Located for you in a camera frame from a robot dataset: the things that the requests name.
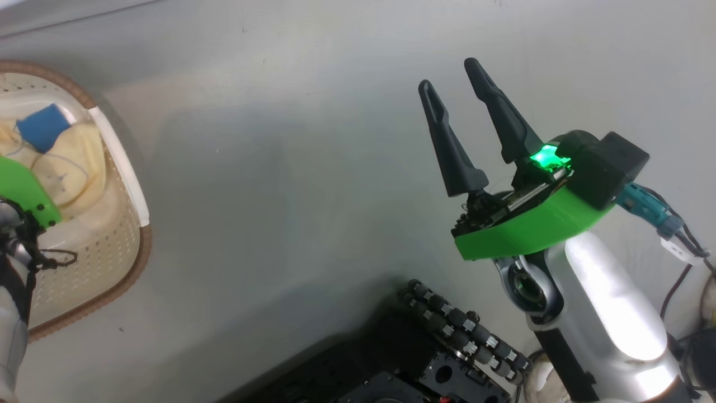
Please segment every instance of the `laundry basket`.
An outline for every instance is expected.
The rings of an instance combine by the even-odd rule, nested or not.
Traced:
[[[99,128],[107,185],[102,198],[87,212],[60,222],[39,238],[41,248],[79,255],[67,267],[37,274],[30,341],[64,328],[122,295],[139,278],[152,247],[142,189],[121,142],[92,97],[69,78],[45,67],[0,61],[0,118],[24,118],[53,103],[73,120],[70,123],[93,122]]]

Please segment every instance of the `brown basket rim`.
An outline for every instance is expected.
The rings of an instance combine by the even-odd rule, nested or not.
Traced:
[[[64,75],[54,72],[47,67],[36,65],[30,62],[19,62],[16,60],[0,60],[0,74],[18,73],[33,75],[43,80],[47,80],[72,95],[85,109],[92,109],[97,106],[94,99],[82,87],[80,87],[72,79]],[[127,274],[117,284],[113,285],[109,290],[99,294],[91,300],[73,308],[66,313],[61,314],[47,322],[30,329],[30,342],[39,340],[49,334],[58,331],[79,319],[95,312],[101,307],[111,303],[119,298],[122,294],[137,282],[139,276],[147,266],[149,254],[152,251],[152,227],[147,225],[140,228],[140,245],[137,252],[137,258]]]

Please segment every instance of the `yellow cloth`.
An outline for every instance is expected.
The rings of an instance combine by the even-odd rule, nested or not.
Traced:
[[[105,150],[94,124],[72,126],[40,154],[22,139],[15,120],[0,120],[0,155],[30,168],[64,219],[83,213],[105,192]]]

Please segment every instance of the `glowing green led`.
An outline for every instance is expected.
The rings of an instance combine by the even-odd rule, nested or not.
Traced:
[[[554,154],[555,151],[557,151],[556,146],[545,144],[542,146],[542,149],[537,154],[530,157],[530,159],[538,163],[542,169],[552,171],[555,168],[561,168],[569,162],[569,158],[559,158],[556,156]]]

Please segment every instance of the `floor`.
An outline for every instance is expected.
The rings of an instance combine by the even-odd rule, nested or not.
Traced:
[[[493,332],[535,341],[487,262],[463,262],[417,84],[509,186],[462,62],[477,57],[549,139],[617,131],[651,154],[640,181],[702,244],[712,213],[716,3],[710,0],[163,0],[0,39],[97,97],[152,213],[140,281],[33,343],[27,402],[212,402],[360,326],[420,278]],[[596,231],[655,306],[681,270],[621,211]],[[706,272],[667,316],[686,334]]]

